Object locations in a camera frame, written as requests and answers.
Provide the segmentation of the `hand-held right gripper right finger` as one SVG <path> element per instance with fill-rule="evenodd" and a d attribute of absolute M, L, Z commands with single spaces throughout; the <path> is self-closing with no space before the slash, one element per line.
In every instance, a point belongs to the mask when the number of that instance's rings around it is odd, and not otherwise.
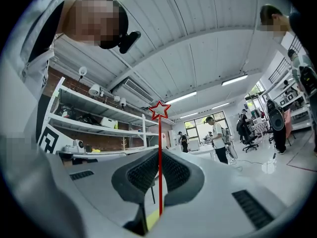
<path fill-rule="evenodd" d="M 164 206 L 190 202 L 201 191 L 205 182 L 205 175 L 200 167 L 168 150 L 162 151 L 162 174 L 167 186 Z"/>

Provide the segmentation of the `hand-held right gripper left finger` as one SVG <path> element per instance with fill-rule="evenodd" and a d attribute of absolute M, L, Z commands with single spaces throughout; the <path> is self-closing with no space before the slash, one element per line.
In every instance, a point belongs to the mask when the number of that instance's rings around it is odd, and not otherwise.
<path fill-rule="evenodd" d="M 151 150 L 142 157 L 118 168 L 111 183 L 123 201 L 137 205 L 136 215 L 124 228 L 144 236 L 148 232 L 145 214 L 145 195 L 155 185 L 159 171 L 158 150 Z"/>

